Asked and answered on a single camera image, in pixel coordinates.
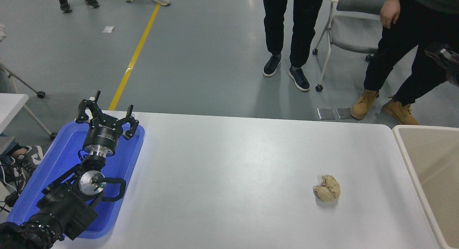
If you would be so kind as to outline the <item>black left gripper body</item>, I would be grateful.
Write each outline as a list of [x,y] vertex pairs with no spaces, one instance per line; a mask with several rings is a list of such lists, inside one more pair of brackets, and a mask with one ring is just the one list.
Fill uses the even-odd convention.
[[120,125],[92,120],[89,126],[90,128],[83,144],[85,151],[90,151],[90,147],[96,145],[108,148],[110,151],[116,151],[120,136],[123,133]]

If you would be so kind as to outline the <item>person's hand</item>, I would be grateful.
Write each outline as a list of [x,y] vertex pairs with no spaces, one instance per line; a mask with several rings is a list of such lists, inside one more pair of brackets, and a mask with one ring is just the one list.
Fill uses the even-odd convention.
[[401,7],[399,0],[386,0],[380,11],[380,22],[386,29],[391,29],[392,25],[396,24]]

